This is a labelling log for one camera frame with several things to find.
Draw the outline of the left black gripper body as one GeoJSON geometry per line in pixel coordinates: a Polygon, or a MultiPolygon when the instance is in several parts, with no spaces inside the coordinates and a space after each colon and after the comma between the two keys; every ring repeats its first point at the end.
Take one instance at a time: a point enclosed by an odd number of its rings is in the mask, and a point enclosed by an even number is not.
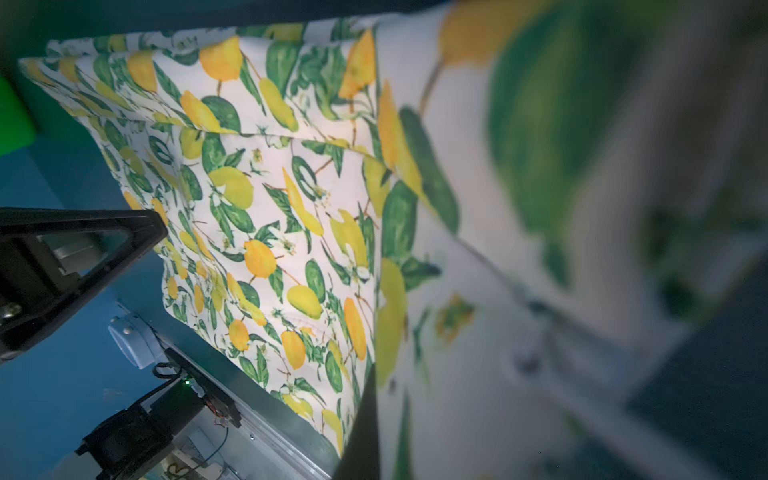
{"type": "Polygon", "coordinates": [[[55,333],[167,236],[153,210],[1,210],[1,360],[55,333]]]}

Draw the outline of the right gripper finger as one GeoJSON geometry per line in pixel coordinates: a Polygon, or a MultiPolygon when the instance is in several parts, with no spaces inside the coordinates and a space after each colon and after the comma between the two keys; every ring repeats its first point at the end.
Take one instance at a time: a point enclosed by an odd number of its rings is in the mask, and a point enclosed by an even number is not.
{"type": "Polygon", "coordinates": [[[332,477],[333,480],[378,480],[380,451],[376,372],[372,368],[366,380],[360,407],[349,442],[332,477]]]}

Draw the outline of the lemon print skirt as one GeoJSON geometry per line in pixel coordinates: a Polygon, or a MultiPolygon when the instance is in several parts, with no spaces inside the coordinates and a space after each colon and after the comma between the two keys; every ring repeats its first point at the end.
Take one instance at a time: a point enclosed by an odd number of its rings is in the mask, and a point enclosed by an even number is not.
{"type": "Polygon", "coordinates": [[[767,5],[52,40],[165,310],[383,479],[767,475],[767,5]]]}

